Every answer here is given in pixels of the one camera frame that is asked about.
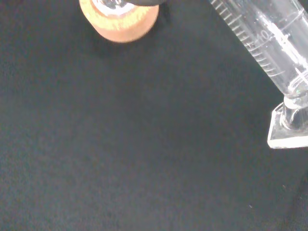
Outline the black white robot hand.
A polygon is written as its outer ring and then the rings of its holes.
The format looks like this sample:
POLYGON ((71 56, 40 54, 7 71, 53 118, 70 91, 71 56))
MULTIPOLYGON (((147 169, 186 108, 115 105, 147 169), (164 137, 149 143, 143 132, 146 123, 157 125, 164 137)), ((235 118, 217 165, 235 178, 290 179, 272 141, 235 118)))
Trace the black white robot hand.
POLYGON ((126 0, 126 2, 137 6, 156 6, 163 4, 167 0, 126 0))

